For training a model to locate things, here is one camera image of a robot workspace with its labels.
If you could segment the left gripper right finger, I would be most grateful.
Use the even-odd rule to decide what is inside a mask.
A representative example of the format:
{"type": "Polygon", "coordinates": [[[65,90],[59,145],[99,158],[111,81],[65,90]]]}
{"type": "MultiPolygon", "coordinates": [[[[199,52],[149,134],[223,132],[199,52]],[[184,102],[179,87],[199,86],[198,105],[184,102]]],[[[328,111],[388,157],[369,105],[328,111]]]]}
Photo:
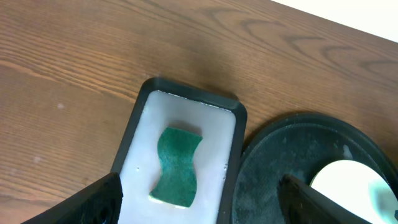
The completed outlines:
{"type": "Polygon", "coordinates": [[[292,175],[279,182],[278,198],[286,223],[359,224],[366,220],[347,211],[292,175]]]}

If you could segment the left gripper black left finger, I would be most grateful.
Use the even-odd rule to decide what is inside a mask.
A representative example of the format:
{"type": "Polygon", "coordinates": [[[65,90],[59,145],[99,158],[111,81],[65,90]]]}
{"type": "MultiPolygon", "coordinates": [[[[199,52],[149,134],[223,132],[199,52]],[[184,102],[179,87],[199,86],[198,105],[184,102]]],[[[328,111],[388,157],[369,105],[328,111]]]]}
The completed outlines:
{"type": "Polygon", "coordinates": [[[123,191],[117,172],[111,172],[23,224],[117,224],[123,191]]]}

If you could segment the light green plate front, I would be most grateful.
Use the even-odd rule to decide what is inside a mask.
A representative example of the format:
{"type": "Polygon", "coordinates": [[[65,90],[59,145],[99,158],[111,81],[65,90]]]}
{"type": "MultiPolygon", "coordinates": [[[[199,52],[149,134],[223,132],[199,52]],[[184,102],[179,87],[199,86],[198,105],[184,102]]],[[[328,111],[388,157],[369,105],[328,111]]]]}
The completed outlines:
{"type": "Polygon", "coordinates": [[[373,169],[340,160],[325,166],[310,186],[369,223],[397,223],[397,197],[373,169]]]}

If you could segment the green yellow sponge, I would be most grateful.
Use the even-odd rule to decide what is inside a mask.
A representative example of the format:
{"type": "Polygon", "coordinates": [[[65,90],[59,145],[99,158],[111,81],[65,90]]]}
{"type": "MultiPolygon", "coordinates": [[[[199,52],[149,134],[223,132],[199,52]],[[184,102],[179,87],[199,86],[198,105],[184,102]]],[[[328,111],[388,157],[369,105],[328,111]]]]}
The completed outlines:
{"type": "Polygon", "coordinates": [[[193,159],[202,139],[182,129],[164,130],[157,144],[160,176],[149,194],[151,198],[183,208],[192,205],[197,192],[193,159]]]}

